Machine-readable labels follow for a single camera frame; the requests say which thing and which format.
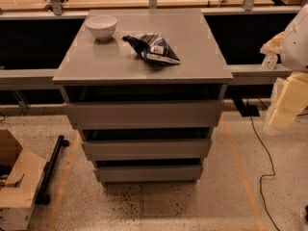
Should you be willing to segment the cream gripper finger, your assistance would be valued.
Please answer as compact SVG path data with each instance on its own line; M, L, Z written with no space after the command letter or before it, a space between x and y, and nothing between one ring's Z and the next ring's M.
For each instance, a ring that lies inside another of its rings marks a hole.
M283 32L275 35L272 39L264 43L260 49L260 52L264 55L275 55L281 52L281 41Z

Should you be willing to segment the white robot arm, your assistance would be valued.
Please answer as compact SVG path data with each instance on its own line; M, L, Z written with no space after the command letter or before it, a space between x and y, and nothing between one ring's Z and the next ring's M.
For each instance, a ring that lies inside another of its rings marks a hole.
M305 5L285 30L267 43L263 69L273 70L277 60L292 71L287 79L273 85L264 130L269 135L284 132L308 107L308 5Z

